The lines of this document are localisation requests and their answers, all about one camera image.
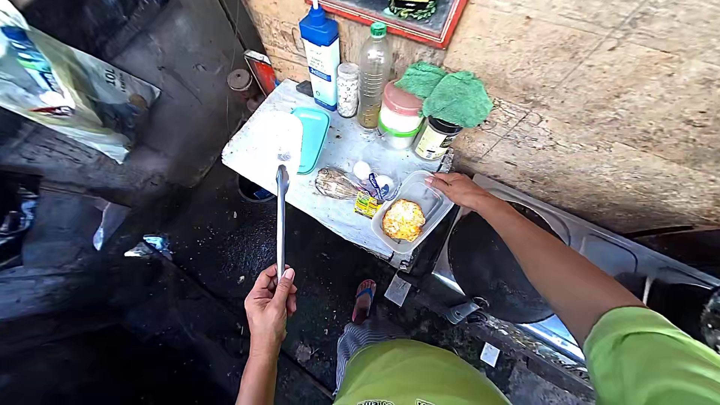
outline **picture frame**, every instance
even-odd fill
[[[412,17],[401,19],[388,9],[389,0],[318,0],[324,10],[331,14],[370,25],[382,21],[387,31],[445,49],[455,31],[460,15],[467,0],[436,0],[436,10],[427,19],[415,20]]]

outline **jar with white lid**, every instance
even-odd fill
[[[343,118],[354,117],[358,112],[358,88],[360,68],[355,63],[338,66],[338,114]]]
[[[388,146],[405,149],[413,144],[413,138],[423,122],[419,115],[423,100],[395,87],[396,81],[385,85],[377,127]]]

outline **red frame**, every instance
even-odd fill
[[[326,12],[337,14],[342,17],[352,19],[353,21],[361,22],[365,25],[370,25],[376,21],[382,21],[387,24],[387,31],[391,34],[396,34],[401,37],[405,37],[418,42],[426,43],[435,48],[445,49],[450,43],[453,32],[457,22],[460,20],[462,10],[465,9],[467,0],[457,0],[453,2],[452,8],[450,9],[449,18],[445,21],[440,37],[435,33],[428,30],[419,30],[415,28],[406,28],[397,23],[395,20],[385,19],[383,17],[376,17],[369,14],[358,12],[354,9],[350,9],[345,6],[339,6],[331,3],[328,0],[318,0],[320,5],[323,6]],[[305,0],[306,4],[312,4],[312,0]]]

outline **fried egg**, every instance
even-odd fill
[[[420,235],[425,216],[420,206],[404,198],[395,201],[382,217],[382,230],[395,239],[412,242]]]

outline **black pan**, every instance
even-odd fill
[[[514,202],[511,205],[559,239],[535,211]],[[453,228],[448,258],[460,288],[468,296],[483,297],[490,315],[516,324],[531,324],[552,315],[500,235],[477,213],[460,218]]]

